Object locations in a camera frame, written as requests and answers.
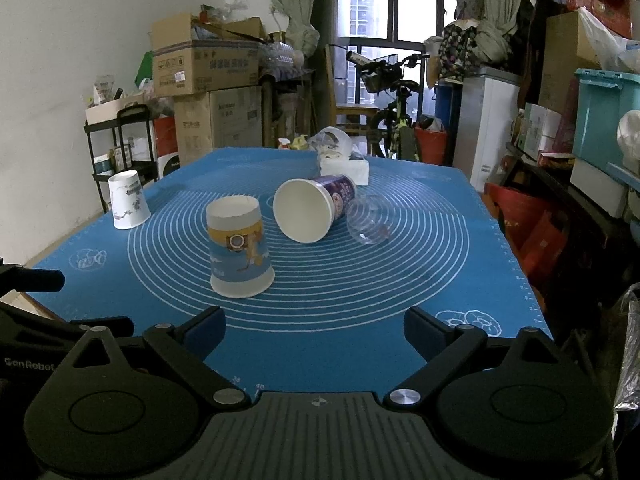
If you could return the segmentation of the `blue yellow paper cup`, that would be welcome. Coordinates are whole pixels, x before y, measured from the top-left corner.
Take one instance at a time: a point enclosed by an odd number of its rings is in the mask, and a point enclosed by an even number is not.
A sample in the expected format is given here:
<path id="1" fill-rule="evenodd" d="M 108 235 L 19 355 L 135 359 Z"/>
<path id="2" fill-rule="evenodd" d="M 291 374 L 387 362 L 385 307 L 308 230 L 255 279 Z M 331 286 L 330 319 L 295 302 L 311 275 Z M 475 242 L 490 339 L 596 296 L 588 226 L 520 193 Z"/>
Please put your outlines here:
<path id="1" fill-rule="evenodd" d="M 224 196 L 206 206 L 210 286 L 231 299 L 255 297 L 273 283 L 274 273 L 258 199 Z"/>

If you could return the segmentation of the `teal plastic storage bin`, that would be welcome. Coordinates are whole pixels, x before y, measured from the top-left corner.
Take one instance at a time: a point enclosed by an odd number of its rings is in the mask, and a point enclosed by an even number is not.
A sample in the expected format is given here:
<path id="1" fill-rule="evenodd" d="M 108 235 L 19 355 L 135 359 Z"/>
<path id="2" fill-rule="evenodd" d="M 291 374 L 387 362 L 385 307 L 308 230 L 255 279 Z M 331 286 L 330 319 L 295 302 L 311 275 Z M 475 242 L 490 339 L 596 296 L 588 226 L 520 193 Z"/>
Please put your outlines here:
<path id="1" fill-rule="evenodd" d="M 608 170 L 620 166 L 623 152 L 617 143 L 620 118 L 639 108 L 639 76 L 610 70 L 575 73 L 578 80 L 578 109 L 573 154 L 591 166 Z"/>

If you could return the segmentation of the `white cabinet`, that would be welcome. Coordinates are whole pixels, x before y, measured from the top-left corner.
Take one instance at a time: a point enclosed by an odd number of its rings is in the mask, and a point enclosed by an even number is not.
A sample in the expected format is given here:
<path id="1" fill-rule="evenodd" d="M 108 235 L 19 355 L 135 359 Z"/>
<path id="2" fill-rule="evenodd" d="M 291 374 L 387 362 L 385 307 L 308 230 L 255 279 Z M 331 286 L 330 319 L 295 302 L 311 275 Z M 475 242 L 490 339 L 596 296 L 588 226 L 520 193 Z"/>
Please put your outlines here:
<path id="1" fill-rule="evenodd" d="M 482 67 L 463 81 L 452 166 L 477 192 L 483 192 L 496 174 L 518 114 L 518 92 L 518 76 L 491 67 Z"/>

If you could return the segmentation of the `clear plastic cup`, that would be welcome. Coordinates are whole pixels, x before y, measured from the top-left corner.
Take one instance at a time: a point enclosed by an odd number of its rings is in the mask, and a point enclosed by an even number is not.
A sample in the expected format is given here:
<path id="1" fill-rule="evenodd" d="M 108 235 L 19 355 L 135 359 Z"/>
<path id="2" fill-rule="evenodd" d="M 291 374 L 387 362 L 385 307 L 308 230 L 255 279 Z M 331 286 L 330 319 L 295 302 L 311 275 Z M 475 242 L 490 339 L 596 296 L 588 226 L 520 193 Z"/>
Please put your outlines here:
<path id="1" fill-rule="evenodd" d="M 345 210 L 349 234 L 361 245 L 379 245 L 392 236 L 397 211 L 390 201 L 379 195 L 354 198 Z"/>

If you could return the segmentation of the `white cup with ink drawing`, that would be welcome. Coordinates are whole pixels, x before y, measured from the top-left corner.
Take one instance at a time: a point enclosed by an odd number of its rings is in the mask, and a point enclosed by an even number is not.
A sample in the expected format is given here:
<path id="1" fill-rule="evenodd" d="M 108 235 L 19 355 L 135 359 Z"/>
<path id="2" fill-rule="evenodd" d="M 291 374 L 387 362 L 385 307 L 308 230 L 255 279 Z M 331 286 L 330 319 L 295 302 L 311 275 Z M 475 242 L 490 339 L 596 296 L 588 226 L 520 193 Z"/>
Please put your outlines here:
<path id="1" fill-rule="evenodd" d="M 108 179 L 114 228 L 131 230 L 151 217 L 136 170 L 126 170 Z"/>

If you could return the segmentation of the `wooden chair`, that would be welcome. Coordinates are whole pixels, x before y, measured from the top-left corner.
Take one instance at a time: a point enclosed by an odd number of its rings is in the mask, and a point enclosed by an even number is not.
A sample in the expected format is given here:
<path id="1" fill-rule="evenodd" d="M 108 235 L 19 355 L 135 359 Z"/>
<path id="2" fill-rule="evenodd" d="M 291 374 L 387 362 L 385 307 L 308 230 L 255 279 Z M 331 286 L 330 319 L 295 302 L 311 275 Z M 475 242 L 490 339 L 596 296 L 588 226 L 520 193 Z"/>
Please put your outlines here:
<path id="1" fill-rule="evenodd" d="M 334 47 L 325 46 L 323 54 L 326 111 L 322 125 L 342 129 L 349 136 L 366 136 L 371 130 L 373 117 L 380 109 L 371 104 L 349 102 L 348 79 L 336 76 Z"/>

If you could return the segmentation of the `red bag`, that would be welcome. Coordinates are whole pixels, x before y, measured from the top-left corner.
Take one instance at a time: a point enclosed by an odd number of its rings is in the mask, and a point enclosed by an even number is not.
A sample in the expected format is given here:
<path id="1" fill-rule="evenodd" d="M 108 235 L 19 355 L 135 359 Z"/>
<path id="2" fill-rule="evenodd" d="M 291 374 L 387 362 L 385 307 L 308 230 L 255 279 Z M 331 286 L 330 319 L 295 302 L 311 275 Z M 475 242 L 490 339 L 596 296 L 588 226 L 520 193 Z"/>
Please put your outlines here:
<path id="1" fill-rule="evenodd" d="M 534 282 L 548 276 L 567 243 L 563 218 L 540 198 L 486 183 L 484 197 L 497 207 L 504 234 L 525 275 Z"/>

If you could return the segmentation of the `black metal shelf rack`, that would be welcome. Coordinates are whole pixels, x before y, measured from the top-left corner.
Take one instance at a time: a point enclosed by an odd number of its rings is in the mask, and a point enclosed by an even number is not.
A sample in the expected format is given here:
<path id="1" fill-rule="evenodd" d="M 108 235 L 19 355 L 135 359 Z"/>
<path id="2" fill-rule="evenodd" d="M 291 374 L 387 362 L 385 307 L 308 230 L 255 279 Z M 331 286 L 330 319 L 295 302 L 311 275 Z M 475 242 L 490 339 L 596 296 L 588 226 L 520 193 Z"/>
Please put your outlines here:
<path id="1" fill-rule="evenodd" d="M 126 150 L 126 142 L 122 129 L 126 126 L 143 124 L 145 125 L 146 144 L 148 144 L 149 157 L 147 159 L 135 159 L 134 156 L 128 155 Z M 158 172 L 157 160 L 154 155 L 154 141 L 152 139 L 152 114 L 146 104 L 132 104 L 124 107 L 116 113 L 113 119 L 104 120 L 104 122 L 96 122 L 89 124 L 85 122 L 84 131 L 87 139 L 89 154 L 93 157 L 96 153 L 93 149 L 92 135 L 95 132 L 109 131 L 112 135 L 114 158 L 112 163 L 113 171 L 108 174 L 106 171 L 96 169 L 96 163 L 92 164 L 92 178 L 96 184 L 99 200 L 104 214 L 107 213 L 110 203 L 103 193 L 102 184 L 106 183 L 108 178 L 120 170 L 136 170 L 143 185 L 156 182 L 160 177 Z"/>

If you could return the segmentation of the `blue silicone baking mat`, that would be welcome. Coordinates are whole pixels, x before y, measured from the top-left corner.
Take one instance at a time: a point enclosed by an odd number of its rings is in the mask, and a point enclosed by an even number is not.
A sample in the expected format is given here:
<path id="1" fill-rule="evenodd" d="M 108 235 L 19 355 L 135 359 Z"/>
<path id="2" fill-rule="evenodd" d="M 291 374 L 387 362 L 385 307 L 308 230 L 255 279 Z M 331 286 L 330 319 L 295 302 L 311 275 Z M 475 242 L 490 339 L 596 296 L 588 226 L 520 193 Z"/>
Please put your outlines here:
<path id="1" fill-rule="evenodd" d="M 386 200 L 386 240 L 360 244 L 339 221 L 320 242 L 298 244 L 279 230 L 272 199 L 283 182 L 316 171 L 309 153 L 213 152 L 146 191 L 142 226 L 119 231 L 104 216 L 44 258 L 66 281 L 39 301 L 66 320 L 125 315 L 138 330 L 222 307 L 226 336 L 207 362 L 249 394 L 386 393 L 423 364 L 402 328 L 411 307 L 491 336 L 544 327 L 498 223 L 461 171 L 372 159 L 367 190 Z M 258 198 L 264 218 L 276 278 L 253 298 L 224 298 L 209 284 L 205 209 L 228 195 Z"/>

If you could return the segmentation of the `white tissue box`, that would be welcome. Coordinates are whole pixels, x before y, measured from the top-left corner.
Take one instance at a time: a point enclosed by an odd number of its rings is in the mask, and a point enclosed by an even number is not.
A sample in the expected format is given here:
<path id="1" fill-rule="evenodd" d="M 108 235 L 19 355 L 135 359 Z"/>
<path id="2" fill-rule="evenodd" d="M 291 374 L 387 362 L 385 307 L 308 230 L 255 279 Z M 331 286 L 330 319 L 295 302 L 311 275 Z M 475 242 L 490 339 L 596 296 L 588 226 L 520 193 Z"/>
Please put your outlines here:
<path id="1" fill-rule="evenodd" d="M 346 176 L 357 186 L 369 184 L 369 162 L 343 130 L 323 128 L 309 139 L 308 144 L 317 154 L 321 177 Z"/>

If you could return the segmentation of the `tall brown cardboard box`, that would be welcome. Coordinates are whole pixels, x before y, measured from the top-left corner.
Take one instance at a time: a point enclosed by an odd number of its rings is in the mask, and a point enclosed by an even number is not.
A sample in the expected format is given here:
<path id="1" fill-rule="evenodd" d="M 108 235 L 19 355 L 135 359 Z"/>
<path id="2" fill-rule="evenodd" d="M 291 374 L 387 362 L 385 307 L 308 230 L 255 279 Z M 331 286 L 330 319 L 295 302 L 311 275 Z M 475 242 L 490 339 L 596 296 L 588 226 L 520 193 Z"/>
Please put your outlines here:
<path id="1" fill-rule="evenodd" d="M 562 113 L 576 70 L 599 67 L 577 11 L 548 18 L 538 104 Z"/>

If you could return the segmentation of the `upper cardboard box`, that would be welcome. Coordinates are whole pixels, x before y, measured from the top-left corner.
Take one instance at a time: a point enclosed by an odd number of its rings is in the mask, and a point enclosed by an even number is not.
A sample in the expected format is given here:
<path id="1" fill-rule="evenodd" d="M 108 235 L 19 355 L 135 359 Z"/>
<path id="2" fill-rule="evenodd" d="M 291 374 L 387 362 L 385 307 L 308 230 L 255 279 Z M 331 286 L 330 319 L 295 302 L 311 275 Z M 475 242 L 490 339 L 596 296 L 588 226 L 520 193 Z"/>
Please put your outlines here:
<path id="1" fill-rule="evenodd" d="M 152 25 L 152 79 L 157 96 L 190 96 L 257 84 L 260 18 L 203 23 L 189 12 Z"/>

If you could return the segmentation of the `lower cardboard box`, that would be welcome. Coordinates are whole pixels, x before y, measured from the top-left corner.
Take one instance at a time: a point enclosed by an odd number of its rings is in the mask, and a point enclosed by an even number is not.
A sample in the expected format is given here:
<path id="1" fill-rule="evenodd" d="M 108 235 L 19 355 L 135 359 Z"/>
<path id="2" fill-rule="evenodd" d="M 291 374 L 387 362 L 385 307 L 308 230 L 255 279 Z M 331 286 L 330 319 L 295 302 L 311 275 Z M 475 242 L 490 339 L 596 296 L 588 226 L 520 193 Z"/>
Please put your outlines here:
<path id="1" fill-rule="evenodd" d="M 243 87 L 176 96 L 176 135 L 181 166 L 218 148 L 262 146 L 262 92 Z"/>

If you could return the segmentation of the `purple paper cup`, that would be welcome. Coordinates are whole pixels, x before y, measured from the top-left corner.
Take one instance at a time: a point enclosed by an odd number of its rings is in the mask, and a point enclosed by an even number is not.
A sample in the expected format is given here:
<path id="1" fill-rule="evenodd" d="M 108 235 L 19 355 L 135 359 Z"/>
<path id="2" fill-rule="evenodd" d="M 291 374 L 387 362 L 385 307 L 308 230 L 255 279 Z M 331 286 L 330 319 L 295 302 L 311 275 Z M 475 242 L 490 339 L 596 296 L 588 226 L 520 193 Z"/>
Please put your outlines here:
<path id="1" fill-rule="evenodd" d="M 300 244 L 322 240 L 357 197 L 347 176 L 291 179 L 273 196 L 272 210 L 281 232 Z"/>

